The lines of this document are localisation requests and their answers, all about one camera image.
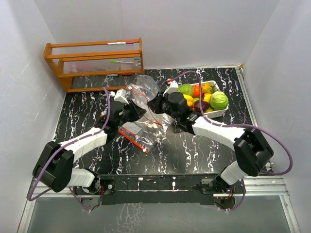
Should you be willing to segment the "clear red zip bag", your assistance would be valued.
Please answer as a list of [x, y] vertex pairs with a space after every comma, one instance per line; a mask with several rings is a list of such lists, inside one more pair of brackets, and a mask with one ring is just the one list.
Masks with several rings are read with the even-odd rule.
[[160, 138], [167, 128], [173, 123], [173, 119], [167, 114], [155, 114], [148, 107], [147, 102], [153, 100], [160, 88], [155, 80], [148, 75], [138, 75], [135, 81], [128, 85], [129, 98], [146, 113], [134, 123], [142, 128], [143, 135]]

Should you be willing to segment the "dark green cabbage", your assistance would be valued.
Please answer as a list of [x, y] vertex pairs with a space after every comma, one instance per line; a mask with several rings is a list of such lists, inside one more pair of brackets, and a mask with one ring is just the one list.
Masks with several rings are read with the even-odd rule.
[[193, 96], [194, 89], [190, 84], [183, 84], [178, 87], [177, 92], [180, 92], [184, 95]]

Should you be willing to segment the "yellow bell pepper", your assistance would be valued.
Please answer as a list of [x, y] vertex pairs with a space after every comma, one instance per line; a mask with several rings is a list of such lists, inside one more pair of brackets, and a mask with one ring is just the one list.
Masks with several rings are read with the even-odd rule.
[[193, 105], [193, 97], [190, 96], [190, 95], [186, 95], [186, 94], [183, 94], [183, 97], [186, 99], [187, 101], [187, 106], [188, 107], [192, 107]]

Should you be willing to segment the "light green cabbage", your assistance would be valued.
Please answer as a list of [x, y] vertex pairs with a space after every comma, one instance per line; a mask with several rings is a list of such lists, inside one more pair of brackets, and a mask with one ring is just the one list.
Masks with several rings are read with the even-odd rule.
[[229, 100], [226, 94], [221, 91], [216, 91], [211, 95], [209, 104], [214, 110], [218, 111], [226, 109], [228, 103]]

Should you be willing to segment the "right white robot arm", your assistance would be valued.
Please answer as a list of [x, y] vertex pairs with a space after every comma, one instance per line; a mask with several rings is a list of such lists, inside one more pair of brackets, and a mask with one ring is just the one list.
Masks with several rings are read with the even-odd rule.
[[215, 140], [235, 152], [236, 161], [222, 170], [217, 177], [203, 187], [229, 192], [234, 184], [247, 176], [258, 176], [274, 152], [263, 134], [251, 127], [230, 127], [206, 119], [202, 113], [193, 111], [179, 92], [159, 93], [147, 103], [155, 114], [167, 114], [179, 128], [193, 135]]

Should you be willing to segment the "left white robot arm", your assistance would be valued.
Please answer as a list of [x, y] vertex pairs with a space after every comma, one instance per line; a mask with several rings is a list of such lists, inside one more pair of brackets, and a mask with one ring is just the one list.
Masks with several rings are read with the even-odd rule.
[[66, 187], [83, 187], [94, 194], [100, 189], [97, 175], [86, 168], [74, 168], [75, 161], [97, 147], [104, 146], [115, 138], [119, 128], [127, 122], [143, 117], [146, 110], [132, 100], [127, 103], [113, 101], [106, 114], [84, 134], [71, 140], [47, 143], [33, 169], [33, 177], [54, 192]]

